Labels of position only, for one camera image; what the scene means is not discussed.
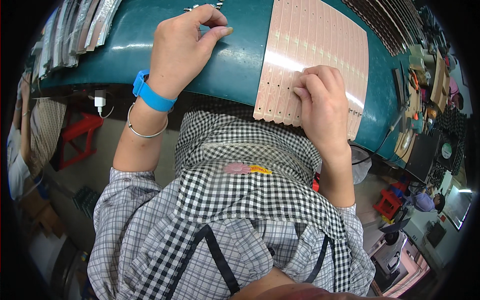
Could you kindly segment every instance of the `silver bangle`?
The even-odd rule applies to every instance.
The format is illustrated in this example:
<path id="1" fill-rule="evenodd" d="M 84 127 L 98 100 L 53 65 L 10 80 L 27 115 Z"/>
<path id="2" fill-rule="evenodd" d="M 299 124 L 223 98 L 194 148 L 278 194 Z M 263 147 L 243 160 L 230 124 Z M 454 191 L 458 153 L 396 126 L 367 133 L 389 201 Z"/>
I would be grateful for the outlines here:
<path id="1" fill-rule="evenodd" d="M 130 112 L 132 111 L 132 108 L 133 106 L 135 105 L 135 102 L 132 103 L 132 106 L 130 106 L 130 108 L 128 109 L 128 114 L 127 114 L 127 123 L 128 123 L 128 128 L 131 129 L 131 131 L 133 131 L 133 133 L 135 133 L 136 135 L 140 136 L 140 137 L 143 137 L 145 139 L 150 139 L 150 138 L 153 138 L 153 137 L 156 137 L 156 136 L 159 136 L 162 132 L 165 131 L 165 129 L 167 129 L 167 125 L 168 125 L 168 117 L 167 117 L 167 122 L 165 123 L 165 126 L 162 128 L 162 130 L 160 130 L 160 132 L 158 133 L 155 133 L 153 135 L 143 135 L 143 134 L 139 134 L 138 132 L 136 132 L 133 127 L 132 127 L 132 124 L 130 123 Z"/>

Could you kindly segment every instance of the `blue wristband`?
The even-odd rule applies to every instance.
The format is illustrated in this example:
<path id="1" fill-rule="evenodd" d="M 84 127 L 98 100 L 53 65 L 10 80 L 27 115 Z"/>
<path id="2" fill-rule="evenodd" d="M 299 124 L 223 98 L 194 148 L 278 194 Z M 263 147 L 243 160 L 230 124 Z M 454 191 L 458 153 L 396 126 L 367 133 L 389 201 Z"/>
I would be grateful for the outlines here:
<path id="1" fill-rule="evenodd" d="M 150 70 L 142 70 L 138 72 L 137 78 L 135 78 L 135 81 L 133 82 L 133 94 L 135 97 L 142 97 L 145 103 L 155 110 L 169 111 L 175 104 L 175 101 L 177 101 L 177 98 L 173 100 L 166 99 L 152 91 L 144 80 L 145 75 L 148 75 L 149 73 Z"/>

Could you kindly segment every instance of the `checkered apron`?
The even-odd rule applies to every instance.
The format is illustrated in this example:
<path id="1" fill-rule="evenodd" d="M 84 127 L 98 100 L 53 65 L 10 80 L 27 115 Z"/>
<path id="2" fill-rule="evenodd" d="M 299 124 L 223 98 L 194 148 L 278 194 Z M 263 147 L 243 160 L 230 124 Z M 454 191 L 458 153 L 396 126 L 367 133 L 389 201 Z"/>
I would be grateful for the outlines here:
<path id="1" fill-rule="evenodd" d="M 255 121 L 249 106 L 198 97 L 203 99 L 196 99 L 183 118 L 176 149 L 176 218 L 135 298 L 170 299 L 200 231 L 227 219 L 289 221 L 322 230 L 332 248 L 334 289 L 348 291 L 346 230 L 337 210 L 311 188 L 320 156 L 303 130 Z M 259 165 L 272 174 L 225 173 L 223 167 L 234 162 Z"/>

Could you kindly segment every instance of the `gray plaid shirt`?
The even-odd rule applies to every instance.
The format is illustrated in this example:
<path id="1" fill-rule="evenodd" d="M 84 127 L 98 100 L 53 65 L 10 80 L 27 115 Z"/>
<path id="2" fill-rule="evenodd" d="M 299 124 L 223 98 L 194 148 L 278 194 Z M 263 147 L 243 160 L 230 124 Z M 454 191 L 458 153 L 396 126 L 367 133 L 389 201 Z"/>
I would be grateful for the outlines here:
<path id="1" fill-rule="evenodd" d="M 96 240 L 88 264 L 88 276 L 99 299 L 134 297 L 149 264 L 162 251 L 159 245 L 175 218 L 179 182 L 176 179 L 162 189 L 153 172 L 111 169 L 110 183 L 94 211 Z M 355 216 L 355 205 L 337 211 L 345 224 L 351 255 L 349 291 L 365 296 L 375 269 L 362 247 L 363 229 Z M 210 227 L 240 287 L 268 274 L 273 266 L 302 282 L 316 263 L 309 239 L 325 237 L 293 222 L 273 220 L 222 220 L 210 223 Z M 329 291 L 334 289 L 330 248 L 313 284 Z M 206 242 L 200 242 L 172 298 L 229 296 Z"/>

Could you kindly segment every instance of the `teal workbench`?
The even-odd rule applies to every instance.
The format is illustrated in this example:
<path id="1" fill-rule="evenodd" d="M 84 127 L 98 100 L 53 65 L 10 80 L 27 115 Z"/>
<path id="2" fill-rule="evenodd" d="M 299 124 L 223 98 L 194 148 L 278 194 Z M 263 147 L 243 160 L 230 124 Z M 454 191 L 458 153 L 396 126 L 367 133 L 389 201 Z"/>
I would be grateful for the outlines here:
<path id="1" fill-rule="evenodd" d="M 376 150 L 397 116 L 397 99 L 391 69 L 408 66 L 408 55 L 391 57 L 375 33 L 341 0 L 324 0 L 367 32 L 369 79 L 360 128 L 355 143 Z M 159 22 L 183 13 L 184 7 L 204 0 L 123 0 L 106 43 L 80 56 L 77 68 L 55 71 L 42 87 L 84 83 L 133 83 L 139 70 L 148 69 L 153 33 Z M 255 105 L 273 0 L 225 0 L 221 12 L 234 33 L 221 39 L 204 70 L 186 91 Z M 392 155 L 398 129 L 379 154 Z"/>

